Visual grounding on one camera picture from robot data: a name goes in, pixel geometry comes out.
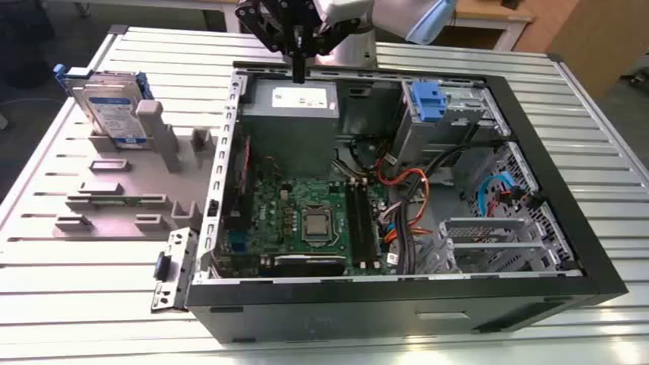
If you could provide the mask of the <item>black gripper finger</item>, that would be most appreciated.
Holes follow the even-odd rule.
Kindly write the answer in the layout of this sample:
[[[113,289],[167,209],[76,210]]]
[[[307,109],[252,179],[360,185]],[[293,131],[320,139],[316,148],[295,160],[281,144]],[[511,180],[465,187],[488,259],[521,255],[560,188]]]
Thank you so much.
[[[299,82],[305,82],[308,60],[328,56],[345,38],[357,30],[360,21],[341,21],[333,26],[323,22],[304,25],[299,32]]]
[[[292,81],[300,82],[300,50],[289,2],[239,2],[236,17],[271,52],[291,63]]]

